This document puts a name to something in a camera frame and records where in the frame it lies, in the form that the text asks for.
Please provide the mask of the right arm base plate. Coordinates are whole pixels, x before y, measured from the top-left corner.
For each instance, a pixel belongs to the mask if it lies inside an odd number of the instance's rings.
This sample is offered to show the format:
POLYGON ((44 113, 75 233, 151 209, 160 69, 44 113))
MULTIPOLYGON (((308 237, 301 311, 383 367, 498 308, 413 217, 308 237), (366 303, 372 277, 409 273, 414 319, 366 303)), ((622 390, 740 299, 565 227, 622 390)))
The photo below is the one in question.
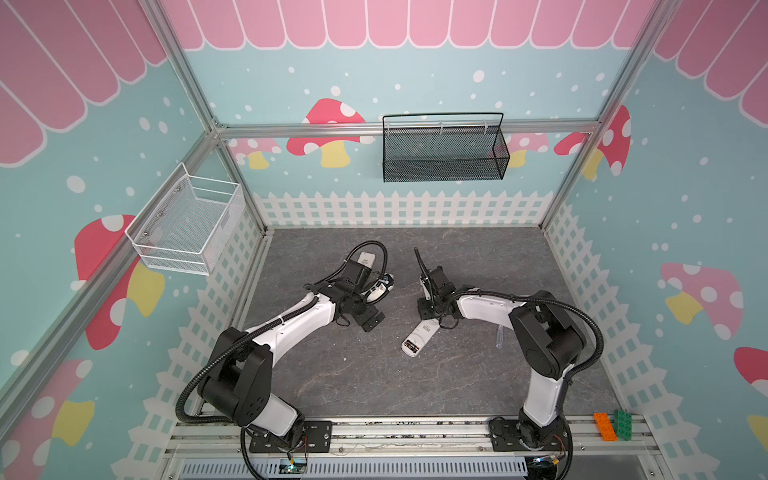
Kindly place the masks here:
POLYGON ((566 450, 566 426, 562 418, 539 427, 533 421, 494 417, 488 422, 494 452, 539 452, 566 450))

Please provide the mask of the aluminium front rail frame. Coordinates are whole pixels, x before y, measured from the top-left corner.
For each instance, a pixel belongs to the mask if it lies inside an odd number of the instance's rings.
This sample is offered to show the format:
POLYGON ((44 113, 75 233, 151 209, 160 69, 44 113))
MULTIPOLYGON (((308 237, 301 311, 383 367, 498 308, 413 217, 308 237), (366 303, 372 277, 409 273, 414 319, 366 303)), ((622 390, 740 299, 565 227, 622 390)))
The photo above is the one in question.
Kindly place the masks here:
POLYGON ((290 453, 266 439, 243 446, 226 425, 180 426, 157 479, 670 479, 649 426, 632 419, 629 440, 606 441, 593 417, 538 451, 511 439, 512 419, 486 416, 326 417, 290 453))

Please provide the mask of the small screwdriver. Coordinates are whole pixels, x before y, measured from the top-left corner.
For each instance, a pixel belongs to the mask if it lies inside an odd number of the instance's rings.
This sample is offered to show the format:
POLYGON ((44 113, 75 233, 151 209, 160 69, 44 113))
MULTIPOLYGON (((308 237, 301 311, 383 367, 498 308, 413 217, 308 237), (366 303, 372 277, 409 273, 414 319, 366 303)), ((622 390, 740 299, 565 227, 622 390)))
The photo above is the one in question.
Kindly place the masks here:
POLYGON ((497 328, 496 332, 496 342, 495 346, 497 349, 502 350, 504 346, 504 335, 505 335, 506 328, 503 326, 499 326, 497 328))

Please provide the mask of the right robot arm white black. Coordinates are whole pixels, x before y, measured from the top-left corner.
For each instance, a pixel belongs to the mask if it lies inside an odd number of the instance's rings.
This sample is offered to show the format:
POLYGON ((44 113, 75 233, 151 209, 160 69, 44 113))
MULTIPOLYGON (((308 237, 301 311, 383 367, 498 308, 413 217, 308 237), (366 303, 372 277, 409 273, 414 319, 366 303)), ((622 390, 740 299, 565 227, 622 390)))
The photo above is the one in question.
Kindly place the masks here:
POLYGON ((417 301, 421 323, 402 343, 414 357, 438 329, 452 330, 462 320, 494 324, 513 332, 530 367, 528 393, 517 420, 489 422, 496 451, 540 451, 557 441, 566 447, 564 404, 576 374, 602 356, 604 337, 597 323, 580 309, 546 290, 521 296, 457 288, 438 266, 430 270, 414 251, 424 296, 417 301))

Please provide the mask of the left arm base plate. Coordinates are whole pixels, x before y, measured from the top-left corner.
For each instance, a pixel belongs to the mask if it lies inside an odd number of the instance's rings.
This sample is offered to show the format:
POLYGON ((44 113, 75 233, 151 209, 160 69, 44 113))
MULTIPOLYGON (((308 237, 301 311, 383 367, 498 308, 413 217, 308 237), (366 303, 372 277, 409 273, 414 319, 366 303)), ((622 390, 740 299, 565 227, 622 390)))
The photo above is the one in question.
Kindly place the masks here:
POLYGON ((328 453, 333 423, 321 420, 302 420, 283 436, 277 436, 259 427, 248 428, 248 451, 262 453, 328 453))

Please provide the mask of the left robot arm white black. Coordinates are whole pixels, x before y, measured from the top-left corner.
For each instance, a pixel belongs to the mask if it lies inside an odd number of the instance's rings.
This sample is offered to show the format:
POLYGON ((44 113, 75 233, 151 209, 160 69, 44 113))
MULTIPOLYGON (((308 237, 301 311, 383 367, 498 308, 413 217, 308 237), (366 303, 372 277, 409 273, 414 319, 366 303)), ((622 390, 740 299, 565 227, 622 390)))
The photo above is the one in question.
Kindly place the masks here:
POLYGON ((382 242, 364 241, 339 268, 307 284, 307 294, 285 312, 247 330, 222 332, 207 364, 179 395, 177 419, 189 425, 229 423, 296 443, 304 415, 272 392, 273 367, 309 335, 337 321, 366 333, 376 328, 385 319, 377 304, 393 287, 388 260, 382 242))

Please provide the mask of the green toy brick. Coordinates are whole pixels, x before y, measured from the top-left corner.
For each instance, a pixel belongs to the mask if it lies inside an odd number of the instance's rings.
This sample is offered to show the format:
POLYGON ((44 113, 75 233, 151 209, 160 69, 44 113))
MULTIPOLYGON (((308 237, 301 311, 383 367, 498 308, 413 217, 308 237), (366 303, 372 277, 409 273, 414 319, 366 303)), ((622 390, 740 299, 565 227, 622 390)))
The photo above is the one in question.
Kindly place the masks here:
POLYGON ((619 440, 631 441, 633 435, 632 415, 623 409, 616 409, 613 416, 613 430, 619 440))

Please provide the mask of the white remote control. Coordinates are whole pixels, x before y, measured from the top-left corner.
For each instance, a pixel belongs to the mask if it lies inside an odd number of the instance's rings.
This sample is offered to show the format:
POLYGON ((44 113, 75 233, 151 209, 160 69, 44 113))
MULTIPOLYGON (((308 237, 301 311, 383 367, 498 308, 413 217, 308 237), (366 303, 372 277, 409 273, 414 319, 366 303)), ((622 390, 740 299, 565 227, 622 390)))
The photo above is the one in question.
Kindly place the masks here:
POLYGON ((422 320, 401 344, 401 350, 409 357, 416 357, 440 330, 436 319, 422 320))
POLYGON ((374 267, 376 261, 376 255, 370 252, 360 252, 358 257, 356 258, 356 262, 372 269, 374 267))

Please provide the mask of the orange toy brick right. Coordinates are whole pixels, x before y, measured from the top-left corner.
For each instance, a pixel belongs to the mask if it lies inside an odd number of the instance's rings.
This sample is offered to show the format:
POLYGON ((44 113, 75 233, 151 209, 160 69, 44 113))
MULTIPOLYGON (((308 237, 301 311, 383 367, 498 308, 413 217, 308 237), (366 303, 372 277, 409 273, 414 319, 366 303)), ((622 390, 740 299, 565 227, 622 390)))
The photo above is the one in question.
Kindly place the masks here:
POLYGON ((617 434, 613 428, 611 418, 605 412, 593 414, 593 418, 598 429, 599 435, 605 442, 615 442, 618 440, 617 434))

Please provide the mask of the black mesh wall basket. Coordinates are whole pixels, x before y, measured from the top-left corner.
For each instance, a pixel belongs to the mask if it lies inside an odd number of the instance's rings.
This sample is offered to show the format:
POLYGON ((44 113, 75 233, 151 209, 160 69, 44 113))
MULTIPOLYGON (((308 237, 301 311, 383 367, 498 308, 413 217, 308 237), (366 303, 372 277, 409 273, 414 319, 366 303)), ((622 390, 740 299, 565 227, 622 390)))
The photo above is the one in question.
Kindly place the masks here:
POLYGON ((511 158, 503 120, 493 112, 384 115, 383 181, 502 180, 511 158))

